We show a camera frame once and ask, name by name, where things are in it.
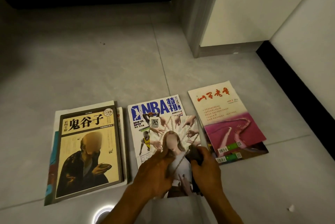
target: forearm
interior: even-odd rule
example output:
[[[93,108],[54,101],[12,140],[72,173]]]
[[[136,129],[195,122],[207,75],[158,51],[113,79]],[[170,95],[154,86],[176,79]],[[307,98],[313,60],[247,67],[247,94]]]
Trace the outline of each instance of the forearm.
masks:
[[[218,224],[243,224],[223,192],[204,195]]]
[[[101,224],[134,223],[145,204],[149,201],[148,198],[141,196],[140,191],[132,184],[129,185],[120,201]]]

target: tile grout line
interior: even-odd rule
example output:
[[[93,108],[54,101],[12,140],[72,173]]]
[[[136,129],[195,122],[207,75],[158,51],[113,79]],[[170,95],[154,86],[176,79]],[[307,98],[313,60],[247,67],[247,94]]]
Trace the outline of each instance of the tile grout line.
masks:
[[[150,17],[150,22],[151,22],[152,30],[153,30],[153,35],[155,36],[155,40],[156,40],[156,45],[157,45],[157,50],[158,50],[159,58],[161,59],[161,64],[162,64],[162,68],[163,68],[163,72],[164,72],[165,82],[166,82],[166,85],[167,85],[167,89],[169,91],[169,96],[171,96],[170,88],[169,88],[169,84],[168,84],[168,79],[166,78],[165,69],[164,69],[164,65],[163,65],[163,61],[162,61],[162,57],[161,57],[161,52],[159,51],[159,46],[158,46],[158,42],[157,42],[157,38],[156,38],[155,28],[153,27],[153,23],[152,23],[151,15],[150,14],[149,14],[149,17]]]
[[[279,142],[274,142],[274,143],[271,143],[271,144],[268,144],[268,145],[265,145],[266,147],[267,146],[272,146],[272,145],[276,145],[276,144],[280,144],[280,143],[284,143],[284,142],[287,142],[287,141],[291,141],[291,140],[294,140],[294,139],[299,139],[299,138],[303,138],[303,137],[308,137],[310,136],[311,134],[307,134],[307,135],[303,135],[303,136],[299,136],[299,137],[294,137],[294,138],[289,138],[289,139],[286,139],[286,140],[283,140],[283,141],[279,141]]]
[[[10,208],[13,208],[13,207],[27,205],[27,204],[30,204],[30,203],[35,203],[35,202],[42,201],[42,200],[44,200],[44,198],[42,198],[42,199],[35,199],[35,200],[28,201],[28,202],[16,204],[16,205],[5,206],[3,208],[0,208],[0,211],[6,210],[6,209],[10,209]]]

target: magazine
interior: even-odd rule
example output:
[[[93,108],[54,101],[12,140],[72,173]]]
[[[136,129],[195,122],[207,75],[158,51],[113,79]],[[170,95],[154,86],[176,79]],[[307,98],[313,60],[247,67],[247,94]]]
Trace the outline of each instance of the magazine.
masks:
[[[245,149],[241,149],[241,148],[236,148],[232,151],[232,153],[228,156],[222,156],[217,158],[217,155],[214,151],[214,148],[208,138],[208,135],[201,123],[201,120],[199,120],[199,125],[204,133],[205,139],[206,139],[206,143],[207,143],[207,148],[209,150],[209,152],[211,153],[211,155],[216,159],[216,161],[219,163],[219,165],[223,165],[223,164],[228,164],[228,163],[232,163],[232,162],[236,162],[236,161],[240,161],[240,160],[246,160],[246,159],[250,159],[256,156],[260,156],[260,155],[264,155],[269,153],[268,149],[266,148],[266,146],[264,145],[263,142],[259,142],[257,144],[251,145],[248,148]]]
[[[197,147],[201,144],[196,116],[151,117],[150,124],[158,131],[150,130],[144,143],[150,140],[155,149],[161,149],[164,156],[175,157],[167,169],[168,175],[174,176],[174,181],[164,197],[183,197],[199,193],[188,155],[191,146]]]
[[[188,93],[217,157],[266,140],[229,81]]]
[[[44,205],[124,180],[116,125],[113,101],[56,112]]]
[[[173,95],[166,98],[129,105],[128,115],[133,136],[137,167],[140,167],[143,162],[153,155],[156,149],[155,146],[151,144],[150,139],[145,140],[144,142],[144,138],[149,134],[150,117],[159,117],[160,115],[183,116],[185,115],[185,112],[179,99],[179,95]]]

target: woman with long hair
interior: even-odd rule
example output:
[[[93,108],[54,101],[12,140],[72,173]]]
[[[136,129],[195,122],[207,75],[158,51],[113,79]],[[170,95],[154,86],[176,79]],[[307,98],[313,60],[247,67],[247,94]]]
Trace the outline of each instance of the woman with long hair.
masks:
[[[174,176],[172,187],[167,197],[181,197],[192,194],[192,170],[190,162],[184,158],[186,150],[182,145],[179,135],[168,131],[163,137],[163,156],[173,156],[175,160],[168,166],[168,175]]]

